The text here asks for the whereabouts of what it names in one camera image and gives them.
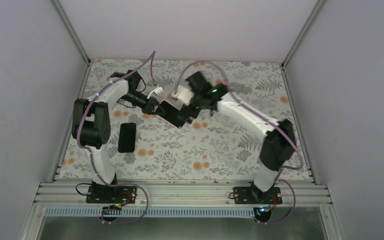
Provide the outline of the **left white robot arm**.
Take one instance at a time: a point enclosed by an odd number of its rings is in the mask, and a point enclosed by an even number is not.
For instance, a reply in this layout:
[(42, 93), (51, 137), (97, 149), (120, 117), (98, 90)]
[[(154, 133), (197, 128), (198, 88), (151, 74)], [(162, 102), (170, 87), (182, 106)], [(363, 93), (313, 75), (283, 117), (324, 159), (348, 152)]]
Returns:
[(155, 97), (138, 90), (142, 81), (137, 71), (115, 72), (100, 91), (88, 98), (76, 99), (73, 105), (72, 136), (89, 155), (95, 174), (92, 182), (102, 186), (99, 196), (108, 203), (114, 202), (120, 191), (107, 147), (112, 130), (110, 110), (119, 100), (125, 100), (147, 115), (165, 113)]

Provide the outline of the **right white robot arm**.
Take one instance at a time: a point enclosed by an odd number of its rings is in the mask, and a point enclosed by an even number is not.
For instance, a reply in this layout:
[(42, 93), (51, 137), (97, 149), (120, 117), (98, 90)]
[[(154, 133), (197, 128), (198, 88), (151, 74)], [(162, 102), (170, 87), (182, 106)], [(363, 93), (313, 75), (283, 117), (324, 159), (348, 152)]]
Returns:
[(262, 143), (259, 153), (262, 166), (252, 181), (250, 195), (254, 202), (264, 203), (285, 168), (285, 162), (299, 152), (292, 122), (261, 113), (226, 84), (212, 85), (200, 71), (185, 81), (185, 85), (177, 83), (172, 93), (172, 97), (183, 104), (180, 119), (190, 122), (201, 110), (217, 112), (241, 124)]

